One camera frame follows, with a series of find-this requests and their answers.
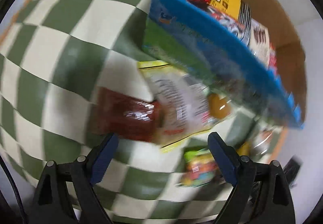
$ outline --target table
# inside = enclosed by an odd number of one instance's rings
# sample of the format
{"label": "table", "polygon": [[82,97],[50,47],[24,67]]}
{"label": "table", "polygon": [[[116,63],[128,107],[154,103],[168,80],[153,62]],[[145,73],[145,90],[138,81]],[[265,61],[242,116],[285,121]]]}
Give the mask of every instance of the table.
{"label": "table", "polygon": [[[140,50],[149,5],[150,0],[28,0],[13,18],[0,43],[0,153],[34,186],[46,161],[71,162],[101,142],[89,123],[98,86],[153,100],[136,67],[137,61],[153,60]],[[213,131],[225,139],[242,129],[234,127],[237,119]],[[252,120],[244,113],[239,119]],[[134,224],[214,219],[230,185],[177,186],[185,172],[184,148],[206,147],[207,136],[187,138],[168,153],[121,139],[94,187],[111,219]],[[78,207],[73,185],[67,185]]]}

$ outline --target brown cardboard box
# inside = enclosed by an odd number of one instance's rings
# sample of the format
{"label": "brown cardboard box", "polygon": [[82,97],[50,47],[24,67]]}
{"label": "brown cardboard box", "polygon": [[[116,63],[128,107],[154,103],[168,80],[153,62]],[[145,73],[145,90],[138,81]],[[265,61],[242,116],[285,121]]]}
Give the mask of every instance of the brown cardboard box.
{"label": "brown cardboard box", "polygon": [[293,93],[295,105],[306,115],[305,54],[289,17],[277,0],[243,0],[251,8],[251,16],[269,30],[276,47],[278,74],[284,88]]}

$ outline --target yellow object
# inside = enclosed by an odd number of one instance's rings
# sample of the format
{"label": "yellow object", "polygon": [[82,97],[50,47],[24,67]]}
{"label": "yellow object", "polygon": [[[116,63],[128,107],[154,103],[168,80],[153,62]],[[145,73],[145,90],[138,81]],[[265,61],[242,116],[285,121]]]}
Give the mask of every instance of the yellow object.
{"label": "yellow object", "polygon": [[237,153],[239,156],[249,156],[250,153],[250,144],[245,142],[238,150]]}
{"label": "yellow object", "polygon": [[241,0],[211,0],[210,5],[238,20]]}
{"label": "yellow object", "polygon": [[217,119],[224,119],[231,114],[230,100],[227,97],[220,98],[218,94],[208,96],[210,115]]}

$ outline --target blue and green box side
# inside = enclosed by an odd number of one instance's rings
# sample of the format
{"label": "blue and green box side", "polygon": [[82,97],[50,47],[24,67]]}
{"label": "blue and green box side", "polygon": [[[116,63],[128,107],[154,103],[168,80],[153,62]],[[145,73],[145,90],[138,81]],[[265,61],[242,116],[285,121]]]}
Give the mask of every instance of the blue and green box side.
{"label": "blue and green box side", "polygon": [[152,0],[143,50],[178,66],[211,88],[264,114],[276,124],[300,127],[301,110],[279,76],[207,12],[186,0]]}

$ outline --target blue gripper pad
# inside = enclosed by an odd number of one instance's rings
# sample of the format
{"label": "blue gripper pad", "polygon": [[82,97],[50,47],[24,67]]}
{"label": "blue gripper pad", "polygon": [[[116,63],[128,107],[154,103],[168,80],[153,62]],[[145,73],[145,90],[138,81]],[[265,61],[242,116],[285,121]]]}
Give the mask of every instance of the blue gripper pad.
{"label": "blue gripper pad", "polygon": [[240,165],[238,154],[231,146],[227,146],[216,132],[209,134],[207,144],[224,179],[235,186],[237,184],[236,172]]}
{"label": "blue gripper pad", "polygon": [[110,140],[106,143],[105,147],[102,149],[98,155],[95,163],[92,166],[90,183],[92,185],[97,184],[102,181],[102,178],[117,150],[119,144],[119,139],[116,134],[113,134]]}

